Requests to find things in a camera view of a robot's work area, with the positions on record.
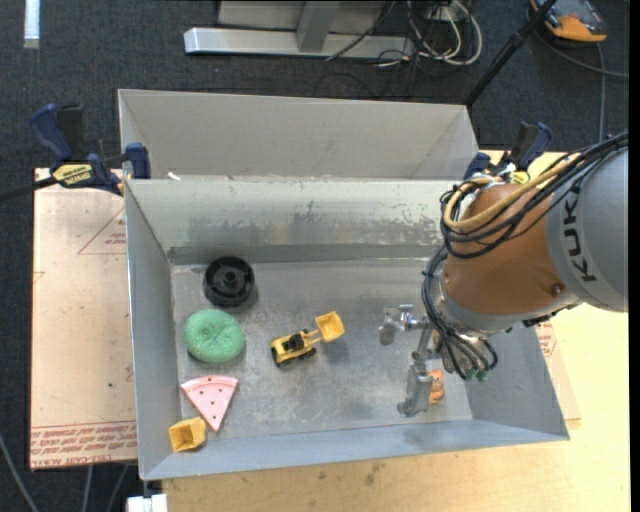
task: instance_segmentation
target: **green sponge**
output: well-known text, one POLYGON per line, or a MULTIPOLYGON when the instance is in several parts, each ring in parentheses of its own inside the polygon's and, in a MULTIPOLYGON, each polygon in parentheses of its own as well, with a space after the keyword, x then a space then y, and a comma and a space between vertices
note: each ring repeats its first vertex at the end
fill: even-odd
POLYGON ((244 335, 237 320, 217 309, 203 309, 184 325, 184 341, 193 357, 205 363, 226 363, 244 348, 244 335))

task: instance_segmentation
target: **pink triangle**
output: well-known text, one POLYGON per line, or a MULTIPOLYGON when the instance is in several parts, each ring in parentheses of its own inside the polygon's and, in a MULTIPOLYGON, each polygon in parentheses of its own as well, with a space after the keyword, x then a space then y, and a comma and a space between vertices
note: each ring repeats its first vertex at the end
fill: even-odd
POLYGON ((227 412, 238 379, 224 375, 205 375, 180 387, 204 420, 217 432, 227 412))

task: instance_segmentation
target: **gray metal bin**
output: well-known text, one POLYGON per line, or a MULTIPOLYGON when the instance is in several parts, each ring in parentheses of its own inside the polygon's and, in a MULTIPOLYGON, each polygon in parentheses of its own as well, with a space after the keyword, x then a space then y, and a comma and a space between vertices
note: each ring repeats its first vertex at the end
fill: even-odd
POLYGON ((396 409, 418 333, 382 345, 378 326, 389 304, 421 310, 421 272, 441 242, 439 197, 477 151, 464 108, 144 91, 122 91, 120 101, 123 145, 145 144, 154 173, 127 180, 125 192, 143 479, 568 437, 537 338, 524 327, 495 338, 501 362, 488 382, 445 374, 442 402, 410 418, 396 409), (430 124, 431 110, 448 110, 449 122, 430 124), (281 144, 267 145, 274 135, 256 126, 265 112, 281 144), (369 130, 376 117, 385 123, 369 130), (330 120, 335 129, 317 126, 330 120), (358 125, 369 130, 366 148, 358 125), (417 132, 422 146, 404 141, 407 151, 389 158, 417 132), (358 163, 371 154, 382 166, 358 163), (227 309, 244 352, 211 365, 187 353, 182 329, 213 307, 203 274, 220 256, 249 262, 257 293, 227 309), (309 360, 276 367, 269 342, 333 310, 345 334, 309 360), (169 426, 198 415, 180 385, 211 374, 238 379, 222 428, 200 449, 174 453, 169 426))

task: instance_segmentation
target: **kuka logo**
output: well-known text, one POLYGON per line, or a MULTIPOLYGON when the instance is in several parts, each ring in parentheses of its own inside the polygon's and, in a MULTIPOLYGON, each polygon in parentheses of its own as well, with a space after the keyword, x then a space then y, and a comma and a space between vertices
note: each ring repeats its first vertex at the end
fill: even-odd
POLYGON ((596 281, 596 276, 589 274, 589 263, 582 254, 582 245, 580 244, 580 236, 575 229, 577 217, 574 215, 574 211, 578 206, 578 199, 580 198, 580 184, 574 184, 571 187, 571 192, 575 194, 575 201, 573 204, 567 199, 564 203, 564 238, 567 241, 567 247, 569 247, 569 256, 571 256, 571 263, 580 272, 580 277, 584 282, 596 281))

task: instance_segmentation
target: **yellow toy truck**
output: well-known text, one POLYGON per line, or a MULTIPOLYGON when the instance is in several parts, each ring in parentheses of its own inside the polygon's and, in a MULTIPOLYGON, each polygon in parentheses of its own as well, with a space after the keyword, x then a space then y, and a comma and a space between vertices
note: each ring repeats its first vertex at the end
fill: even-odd
POLYGON ((335 311, 316 317, 316 325, 318 329, 314 331, 302 329, 270 343, 271 355, 278 367, 286 366, 294 359, 308 359, 316 353, 313 344, 328 343, 344 334, 342 320, 335 311))

